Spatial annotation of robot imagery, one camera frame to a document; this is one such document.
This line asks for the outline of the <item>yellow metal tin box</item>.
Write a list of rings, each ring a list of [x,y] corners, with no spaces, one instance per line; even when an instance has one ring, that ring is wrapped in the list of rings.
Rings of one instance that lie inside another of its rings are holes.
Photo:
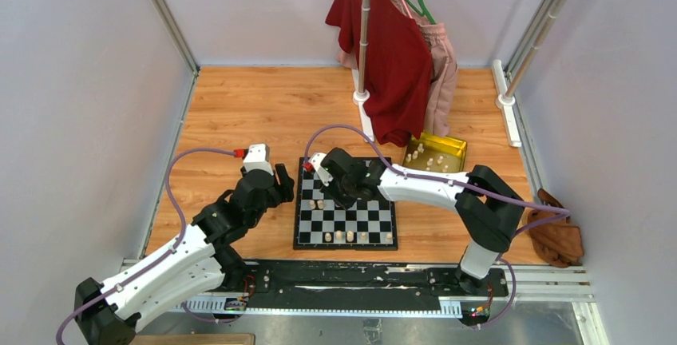
[[[455,137],[421,133],[411,137],[402,166],[434,173],[459,173],[465,166],[468,143]]]

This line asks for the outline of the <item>black white chess board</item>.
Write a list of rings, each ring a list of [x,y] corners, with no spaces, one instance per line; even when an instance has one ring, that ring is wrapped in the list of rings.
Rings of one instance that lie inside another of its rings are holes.
[[[292,245],[295,250],[388,250],[398,249],[395,203],[381,196],[357,200],[340,208],[323,192],[315,173],[299,168],[295,199]],[[346,241],[346,232],[354,241]]]

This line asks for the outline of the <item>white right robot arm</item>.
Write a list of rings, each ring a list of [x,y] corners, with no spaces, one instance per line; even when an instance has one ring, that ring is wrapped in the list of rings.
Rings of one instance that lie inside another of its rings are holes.
[[[381,197],[409,201],[458,214],[470,241],[456,271],[456,284],[476,295],[490,268],[506,253],[525,210],[524,201],[489,167],[470,172],[426,172],[392,165],[381,157],[363,164],[344,149],[315,153],[305,164],[323,183],[323,192],[342,208]]]

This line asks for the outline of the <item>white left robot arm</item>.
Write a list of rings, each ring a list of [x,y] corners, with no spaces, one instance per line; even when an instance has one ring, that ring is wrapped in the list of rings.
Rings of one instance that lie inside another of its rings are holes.
[[[245,263],[232,247],[270,208],[294,199],[283,164],[245,170],[233,189],[208,204],[172,238],[124,272],[89,277],[75,289],[74,320],[88,344],[129,344],[171,307],[203,291],[236,291]]]

